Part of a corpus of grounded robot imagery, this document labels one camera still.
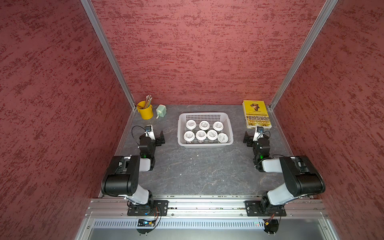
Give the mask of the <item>white perforated plastic basket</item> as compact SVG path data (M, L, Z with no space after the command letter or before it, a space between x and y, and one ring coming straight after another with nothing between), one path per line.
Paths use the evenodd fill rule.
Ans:
M185 148L218 148L234 142L226 113L183 113L178 121L178 143Z

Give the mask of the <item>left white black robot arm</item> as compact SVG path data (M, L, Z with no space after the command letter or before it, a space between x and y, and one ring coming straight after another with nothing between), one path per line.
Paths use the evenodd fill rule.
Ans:
M139 185L139 173L154 169L156 147L165 143L163 132L154 139L143 134L140 136L139 155L114 156L101 183L102 194L127 199L134 205L135 210L143 215L153 213L153 195L151 191Z

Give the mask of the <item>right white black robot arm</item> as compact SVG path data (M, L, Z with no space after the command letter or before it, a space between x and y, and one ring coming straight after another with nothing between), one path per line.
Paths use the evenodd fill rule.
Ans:
M326 190L323 177L306 156L270 157L270 138L264 133L252 137L245 133L243 143L254 153L255 168L261 173L282 174L284 183L263 194L260 201L247 205L252 214L268 215L283 212L286 203L295 199L318 195Z

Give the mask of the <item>yogurt cup green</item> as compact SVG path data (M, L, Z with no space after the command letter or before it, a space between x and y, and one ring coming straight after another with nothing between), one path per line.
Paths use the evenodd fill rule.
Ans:
M229 141L229 137L227 134L219 133L217 140L219 141L219 143L224 144L224 143L227 143Z

